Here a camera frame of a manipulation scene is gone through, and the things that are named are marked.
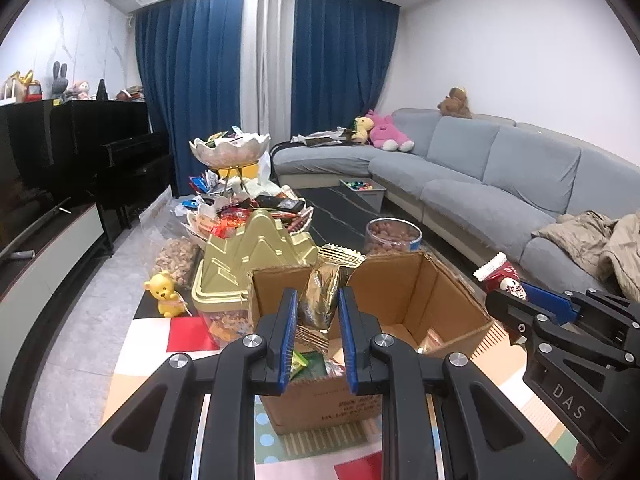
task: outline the blue gripper pad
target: blue gripper pad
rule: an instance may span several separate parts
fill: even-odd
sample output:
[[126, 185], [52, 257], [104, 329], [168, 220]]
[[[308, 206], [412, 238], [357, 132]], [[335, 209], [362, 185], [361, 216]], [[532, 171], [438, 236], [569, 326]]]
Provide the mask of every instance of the blue gripper pad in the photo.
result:
[[351, 319], [344, 290], [341, 289], [338, 297], [338, 318], [340, 319], [340, 336], [342, 339], [342, 353], [344, 354], [344, 368], [346, 370], [347, 384], [352, 394], [358, 389], [358, 373], [356, 371], [356, 345], [351, 329]]
[[296, 336], [296, 321], [298, 318], [298, 294], [294, 290], [290, 297], [289, 306], [287, 309], [287, 325], [285, 327], [284, 336], [282, 337], [282, 344], [280, 346], [280, 369], [278, 370], [278, 389], [280, 393], [284, 393], [284, 390], [289, 383], [289, 376], [291, 375], [291, 359], [293, 358], [293, 345]]
[[522, 283], [522, 288], [524, 288], [527, 293], [527, 301], [529, 301], [529, 303], [533, 303], [556, 314], [558, 325], [573, 323], [577, 319], [578, 314], [573, 309], [571, 301], [568, 298], [549, 292], [544, 288], [536, 287], [530, 283]]

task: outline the gray rabbit figurine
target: gray rabbit figurine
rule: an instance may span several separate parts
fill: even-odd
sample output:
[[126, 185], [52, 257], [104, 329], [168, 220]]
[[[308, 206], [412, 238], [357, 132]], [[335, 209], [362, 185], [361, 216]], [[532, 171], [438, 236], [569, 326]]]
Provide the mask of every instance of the gray rabbit figurine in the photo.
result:
[[66, 79], [66, 63], [60, 66], [59, 62], [53, 64], [53, 83], [51, 84], [51, 98], [63, 99], [66, 87], [69, 85], [69, 81]]

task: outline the gray sofa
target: gray sofa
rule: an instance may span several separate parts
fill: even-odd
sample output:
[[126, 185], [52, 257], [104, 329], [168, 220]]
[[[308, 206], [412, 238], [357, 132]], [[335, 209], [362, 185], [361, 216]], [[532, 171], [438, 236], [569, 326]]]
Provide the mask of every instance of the gray sofa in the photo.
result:
[[393, 113], [412, 153], [372, 146], [288, 148], [273, 157], [281, 184], [338, 186], [371, 176], [390, 200], [473, 263], [503, 251], [525, 279], [562, 292], [602, 288], [533, 230], [560, 214], [596, 210], [611, 218], [640, 208], [640, 168], [573, 137], [493, 116]]

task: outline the blue curtain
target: blue curtain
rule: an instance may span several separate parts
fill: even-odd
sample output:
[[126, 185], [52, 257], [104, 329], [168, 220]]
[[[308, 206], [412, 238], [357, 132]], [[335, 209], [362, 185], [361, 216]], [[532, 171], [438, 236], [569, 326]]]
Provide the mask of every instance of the blue curtain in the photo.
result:
[[204, 166], [188, 140], [240, 124], [243, 0], [167, 0], [136, 15], [136, 55], [155, 130], [169, 132], [178, 190]]
[[349, 127], [375, 108], [399, 9], [381, 0], [296, 0], [292, 135]]

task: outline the red square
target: red square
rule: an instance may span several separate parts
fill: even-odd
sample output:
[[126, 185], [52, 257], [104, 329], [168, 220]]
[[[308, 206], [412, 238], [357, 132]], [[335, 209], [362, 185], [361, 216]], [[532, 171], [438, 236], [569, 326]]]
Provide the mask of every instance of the red square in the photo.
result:
[[380, 480], [382, 478], [382, 452], [363, 456], [351, 462], [334, 465], [338, 480]]
[[173, 353], [198, 350], [220, 350], [209, 337], [202, 318], [200, 316], [172, 317], [166, 351]]

